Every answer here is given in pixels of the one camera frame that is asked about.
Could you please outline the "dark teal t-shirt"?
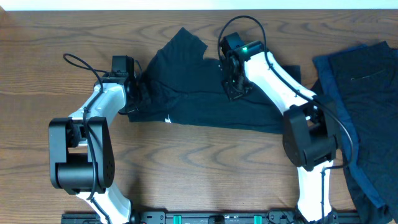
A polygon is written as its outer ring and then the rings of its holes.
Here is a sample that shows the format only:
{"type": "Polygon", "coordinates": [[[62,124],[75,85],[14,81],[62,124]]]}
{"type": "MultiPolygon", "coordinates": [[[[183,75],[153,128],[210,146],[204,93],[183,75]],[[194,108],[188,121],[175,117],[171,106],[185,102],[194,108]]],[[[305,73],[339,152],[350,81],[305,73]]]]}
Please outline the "dark teal t-shirt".
{"type": "Polygon", "coordinates": [[[143,72],[139,83],[146,100],[129,113],[129,120],[282,133],[281,113],[257,86],[240,99],[228,99],[220,63],[204,58],[206,49],[181,28],[143,72]]]}

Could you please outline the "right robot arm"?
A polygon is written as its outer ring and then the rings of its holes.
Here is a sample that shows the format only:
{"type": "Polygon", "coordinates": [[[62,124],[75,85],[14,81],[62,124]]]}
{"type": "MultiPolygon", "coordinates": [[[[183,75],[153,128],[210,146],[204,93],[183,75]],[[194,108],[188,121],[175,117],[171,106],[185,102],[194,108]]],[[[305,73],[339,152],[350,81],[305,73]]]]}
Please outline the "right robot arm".
{"type": "Polygon", "coordinates": [[[292,78],[260,41],[245,44],[234,32],[219,40],[218,52],[226,70],[223,88],[237,100],[258,87],[282,114],[284,151],[298,171],[297,220],[330,222],[329,167],[340,146],[338,124],[314,104],[321,100],[330,108],[334,102],[318,96],[292,78]]]}

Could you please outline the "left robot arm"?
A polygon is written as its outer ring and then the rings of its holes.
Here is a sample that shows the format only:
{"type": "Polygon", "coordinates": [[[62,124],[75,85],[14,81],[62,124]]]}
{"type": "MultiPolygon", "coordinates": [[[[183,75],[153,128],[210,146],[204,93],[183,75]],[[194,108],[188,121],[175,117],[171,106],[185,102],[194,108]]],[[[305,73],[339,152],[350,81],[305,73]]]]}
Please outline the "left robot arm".
{"type": "Polygon", "coordinates": [[[66,213],[62,223],[142,223],[114,182],[116,172],[109,126],[117,114],[138,110],[143,100],[142,68],[127,55],[115,55],[111,70],[93,68],[65,53],[63,59],[93,72],[96,82],[85,103],[66,118],[49,123],[50,181],[54,188],[84,200],[93,213],[66,213]]]}

